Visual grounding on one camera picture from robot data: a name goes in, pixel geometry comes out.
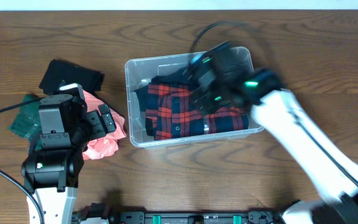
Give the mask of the pink cloth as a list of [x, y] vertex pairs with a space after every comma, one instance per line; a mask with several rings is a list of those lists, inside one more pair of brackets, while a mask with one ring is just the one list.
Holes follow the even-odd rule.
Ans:
[[[104, 104], [104, 102], [85, 90], [83, 91], [83, 94], [88, 106], [88, 112], [99, 110], [98, 106]], [[112, 156], [119, 149], [118, 140], [126, 137], [126, 132], [124, 130], [125, 119], [112, 108], [110, 109], [110, 112], [116, 125], [115, 132], [109, 133], [103, 138], [90, 141], [87, 145], [87, 150], [83, 152], [84, 160], [97, 160]]]

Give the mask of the dark navy cloth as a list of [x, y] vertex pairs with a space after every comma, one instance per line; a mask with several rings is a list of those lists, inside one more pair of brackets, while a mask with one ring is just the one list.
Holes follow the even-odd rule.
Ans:
[[180, 68], [166, 76], [155, 76], [148, 85], [137, 89], [140, 110], [157, 110], [164, 96], [194, 90], [198, 85], [188, 79], [186, 72], [186, 68]]

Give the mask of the red plaid cloth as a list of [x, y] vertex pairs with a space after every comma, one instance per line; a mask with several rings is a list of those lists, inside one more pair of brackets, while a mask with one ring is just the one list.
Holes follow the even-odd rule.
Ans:
[[144, 111], [147, 134], [159, 141], [248, 128], [248, 116], [233, 107], [203, 115], [190, 103], [192, 91], [166, 95], [157, 110]]

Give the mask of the green cloth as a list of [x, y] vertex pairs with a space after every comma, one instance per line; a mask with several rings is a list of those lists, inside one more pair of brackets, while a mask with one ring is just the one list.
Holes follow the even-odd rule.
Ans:
[[42, 148], [40, 135], [42, 127], [39, 116], [41, 98], [35, 95], [26, 95], [19, 106], [19, 112], [9, 127], [9, 130], [20, 138], [29, 141], [28, 151], [35, 152]]

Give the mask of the black cloth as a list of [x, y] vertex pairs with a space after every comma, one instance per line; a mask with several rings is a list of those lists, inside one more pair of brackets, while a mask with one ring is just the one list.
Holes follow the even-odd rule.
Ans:
[[51, 95], [57, 91], [65, 82], [66, 85], [77, 83], [88, 93], [94, 93], [101, 90], [104, 81], [104, 74], [100, 71], [81, 67], [64, 60], [53, 59], [40, 82], [39, 88], [46, 95]]

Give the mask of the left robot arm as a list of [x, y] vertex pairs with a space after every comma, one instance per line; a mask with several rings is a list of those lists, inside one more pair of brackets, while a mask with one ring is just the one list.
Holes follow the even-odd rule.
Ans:
[[82, 96], [59, 94], [40, 101], [40, 149], [22, 164], [31, 223], [71, 223], [83, 152], [90, 141], [116, 130], [108, 105], [88, 111]]

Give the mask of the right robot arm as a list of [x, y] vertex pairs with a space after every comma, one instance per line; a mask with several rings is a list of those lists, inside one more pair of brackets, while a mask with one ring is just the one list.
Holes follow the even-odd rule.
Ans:
[[358, 223], [358, 164], [314, 123], [274, 71], [249, 70], [231, 43], [223, 42], [202, 54], [191, 52], [187, 74], [199, 85], [193, 95], [199, 110], [212, 114], [226, 104], [249, 109], [312, 181], [320, 200], [294, 203], [279, 222]]

